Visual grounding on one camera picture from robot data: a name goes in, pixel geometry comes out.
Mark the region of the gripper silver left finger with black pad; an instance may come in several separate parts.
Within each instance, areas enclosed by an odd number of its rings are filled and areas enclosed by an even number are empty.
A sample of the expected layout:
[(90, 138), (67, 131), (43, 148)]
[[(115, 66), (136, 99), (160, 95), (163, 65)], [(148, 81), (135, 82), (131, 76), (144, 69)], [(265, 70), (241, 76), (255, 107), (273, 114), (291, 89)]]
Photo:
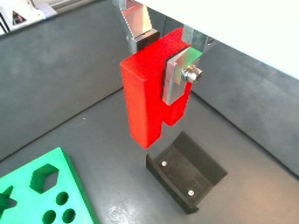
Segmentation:
[(126, 30), (128, 51), (136, 53), (160, 38), (160, 32), (152, 27), (146, 5), (136, 0), (112, 0), (112, 4)]

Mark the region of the gripper silver right finger green tape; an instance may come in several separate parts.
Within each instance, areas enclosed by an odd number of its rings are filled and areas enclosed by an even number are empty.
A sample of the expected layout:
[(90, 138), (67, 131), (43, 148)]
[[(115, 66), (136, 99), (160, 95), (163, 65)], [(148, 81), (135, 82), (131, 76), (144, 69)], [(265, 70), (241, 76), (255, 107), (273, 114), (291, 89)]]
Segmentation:
[(199, 60), (213, 41), (205, 33), (183, 26), (182, 41), (190, 46), (184, 47), (166, 63), (163, 102), (172, 105), (184, 94), (187, 84), (195, 84), (203, 75), (199, 69)]

